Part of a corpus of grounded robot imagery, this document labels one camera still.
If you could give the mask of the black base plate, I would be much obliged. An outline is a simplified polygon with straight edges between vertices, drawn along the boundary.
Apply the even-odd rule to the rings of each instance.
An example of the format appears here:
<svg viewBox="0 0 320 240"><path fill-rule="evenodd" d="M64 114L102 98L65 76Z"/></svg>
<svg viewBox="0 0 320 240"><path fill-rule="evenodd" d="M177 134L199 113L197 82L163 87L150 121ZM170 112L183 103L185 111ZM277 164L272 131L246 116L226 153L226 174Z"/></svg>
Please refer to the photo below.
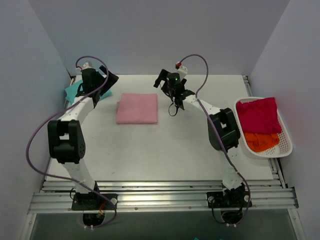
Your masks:
<svg viewBox="0 0 320 240"><path fill-rule="evenodd" d="M207 205L209 208L246 208L252 207L252 202L248 202L246 193L227 193L222 191L207 192Z"/></svg>
<svg viewBox="0 0 320 240"><path fill-rule="evenodd" d="M73 211L98 211L98 210L114 210L117 208L118 195L115 193L103 193L104 197L109 199L111 203L104 198L90 193L76 193L73 196L71 209Z"/></svg>

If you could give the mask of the orange t-shirt in basket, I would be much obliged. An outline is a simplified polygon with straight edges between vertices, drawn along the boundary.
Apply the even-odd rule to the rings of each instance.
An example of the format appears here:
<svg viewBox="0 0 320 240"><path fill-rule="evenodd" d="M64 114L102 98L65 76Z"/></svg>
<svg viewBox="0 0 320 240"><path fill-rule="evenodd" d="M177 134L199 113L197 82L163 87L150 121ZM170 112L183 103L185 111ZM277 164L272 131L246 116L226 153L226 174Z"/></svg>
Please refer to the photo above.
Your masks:
<svg viewBox="0 0 320 240"><path fill-rule="evenodd" d="M244 138L248 147L256 153L271 149L280 142L280 138L278 137L277 133L245 133Z"/></svg>

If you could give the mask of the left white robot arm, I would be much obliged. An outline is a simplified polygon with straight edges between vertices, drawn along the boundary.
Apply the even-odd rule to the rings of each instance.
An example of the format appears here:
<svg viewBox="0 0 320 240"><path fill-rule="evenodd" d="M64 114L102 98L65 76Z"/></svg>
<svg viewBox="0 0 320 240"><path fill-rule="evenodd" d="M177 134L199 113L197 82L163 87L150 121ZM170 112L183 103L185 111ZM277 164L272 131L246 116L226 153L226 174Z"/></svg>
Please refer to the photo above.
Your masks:
<svg viewBox="0 0 320 240"><path fill-rule="evenodd" d="M105 65L96 70L89 61L80 69L82 84L78 86L73 103L59 119L47 124L48 145L51 158L67 170L75 183L76 193L84 195L83 204L95 210L100 206L101 197L91 192L98 192L99 188L84 160L86 143L81 125L119 77L109 72Z"/></svg>

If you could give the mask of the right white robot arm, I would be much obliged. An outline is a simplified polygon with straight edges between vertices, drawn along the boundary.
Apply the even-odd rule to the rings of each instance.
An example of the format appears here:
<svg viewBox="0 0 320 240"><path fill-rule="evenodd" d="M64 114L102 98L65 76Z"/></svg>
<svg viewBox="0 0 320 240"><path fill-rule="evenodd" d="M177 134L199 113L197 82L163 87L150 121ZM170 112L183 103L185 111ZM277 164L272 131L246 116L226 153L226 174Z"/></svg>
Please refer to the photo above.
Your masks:
<svg viewBox="0 0 320 240"><path fill-rule="evenodd" d="M243 180L235 165L231 161L237 157L240 139L240 130L230 108L220 108L198 98L196 94L185 88L187 69L183 67L177 72L162 69L154 82L155 88L170 98L176 110L191 112L207 121L208 138L211 146L216 151L226 154L227 163L222 165L222 186L228 189L222 193L223 203L234 206L240 201L240 194L236 188L240 187Z"/></svg>

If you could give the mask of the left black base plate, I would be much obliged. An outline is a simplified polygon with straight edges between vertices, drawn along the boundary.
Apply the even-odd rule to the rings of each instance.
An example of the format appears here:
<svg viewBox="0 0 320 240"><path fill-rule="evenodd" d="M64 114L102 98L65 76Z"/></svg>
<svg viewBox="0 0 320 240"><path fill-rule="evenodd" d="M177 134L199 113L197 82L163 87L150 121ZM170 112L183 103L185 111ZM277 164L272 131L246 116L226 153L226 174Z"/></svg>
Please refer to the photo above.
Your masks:
<svg viewBox="0 0 320 240"><path fill-rule="evenodd" d="M98 210L114 210L117 208L118 195L115 193L103 193L104 197L109 199L111 203L104 198L90 193L76 193L73 196L71 209L73 211L98 211Z"/></svg>

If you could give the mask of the magenta t-shirt in basket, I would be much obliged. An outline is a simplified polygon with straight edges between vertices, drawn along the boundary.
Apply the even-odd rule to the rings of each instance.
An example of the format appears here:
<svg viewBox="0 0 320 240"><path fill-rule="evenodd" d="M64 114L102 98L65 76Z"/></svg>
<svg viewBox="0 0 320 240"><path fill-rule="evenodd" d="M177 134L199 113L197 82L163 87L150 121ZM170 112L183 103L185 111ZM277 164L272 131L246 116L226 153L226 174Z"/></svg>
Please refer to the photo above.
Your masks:
<svg viewBox="0 0 320 240"><path fill-rule="evenodd" d="M274 97L244 103L239 101L235 107L244 133L279 134L282 132Z"/></svg>

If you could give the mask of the aluminium rail frame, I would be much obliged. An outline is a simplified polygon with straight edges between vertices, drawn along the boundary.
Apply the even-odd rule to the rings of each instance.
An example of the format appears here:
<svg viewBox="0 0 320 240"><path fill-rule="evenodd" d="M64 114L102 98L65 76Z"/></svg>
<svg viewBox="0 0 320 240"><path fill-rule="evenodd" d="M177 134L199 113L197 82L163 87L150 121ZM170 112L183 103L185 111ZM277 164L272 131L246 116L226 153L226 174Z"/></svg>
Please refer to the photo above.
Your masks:
<svg viewBox="0 0 320 240"><path fill-rule="evenodd" d="M220 181L99 181L102 193L115 193L117 210L125 212L206 211L207 193L222 190ZM31 199L28 213L71 213L70 181L45 181ZM249 182L252 210L296 209L295 190L278 178Z"/></svg>

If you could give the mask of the pink t-shirt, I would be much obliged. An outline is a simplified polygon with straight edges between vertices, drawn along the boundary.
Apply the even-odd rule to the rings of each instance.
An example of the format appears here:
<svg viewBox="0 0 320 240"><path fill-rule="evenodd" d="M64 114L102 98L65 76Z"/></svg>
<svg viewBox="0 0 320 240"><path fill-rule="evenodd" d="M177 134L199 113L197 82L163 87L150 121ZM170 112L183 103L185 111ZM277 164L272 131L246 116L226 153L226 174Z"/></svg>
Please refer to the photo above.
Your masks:
<svg viewBox="0 0 320 240"><path fill-rule="evenodd" d="M117 103L117 124L157 124L158 98L156 93L123 93Z"/></svg>

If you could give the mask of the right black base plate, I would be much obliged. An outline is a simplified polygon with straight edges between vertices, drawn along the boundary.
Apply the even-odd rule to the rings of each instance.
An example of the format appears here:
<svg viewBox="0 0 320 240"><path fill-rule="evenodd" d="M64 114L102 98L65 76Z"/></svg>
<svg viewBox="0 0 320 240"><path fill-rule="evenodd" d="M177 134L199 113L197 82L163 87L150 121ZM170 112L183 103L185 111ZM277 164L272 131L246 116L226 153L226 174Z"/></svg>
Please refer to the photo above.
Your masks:
<svg viewBox="0 0 320 240"><path fill-rule="evenodd" d="M252 207L252 202L248 202L246 193L227 193L222 191L207 192L207 205L209 208L246 208Z"/></svg>

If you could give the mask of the teal folded t-shirt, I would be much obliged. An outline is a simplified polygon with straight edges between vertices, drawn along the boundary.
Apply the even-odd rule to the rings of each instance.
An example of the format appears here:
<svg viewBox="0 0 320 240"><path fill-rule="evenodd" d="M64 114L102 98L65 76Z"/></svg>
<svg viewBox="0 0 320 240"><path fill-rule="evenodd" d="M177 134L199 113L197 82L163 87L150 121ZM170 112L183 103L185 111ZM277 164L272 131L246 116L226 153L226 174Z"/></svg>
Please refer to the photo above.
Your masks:
<svg viewBox="0 0 320 240"><path fill-rule="evenodd" d="M78 92L78 88L79 86L83 83L82 80L79 80L75 83L73 83L71 86L67 87L64 89L65 93L66 93L66 97L65 99L70 103L72 104L75 100L75 97L77 95L77 92ZM107 92L105 92L103 95L100 96L100 100L103 100L105 98L108 98L112 96L112 91L111 90L108 90Z"/></svg>

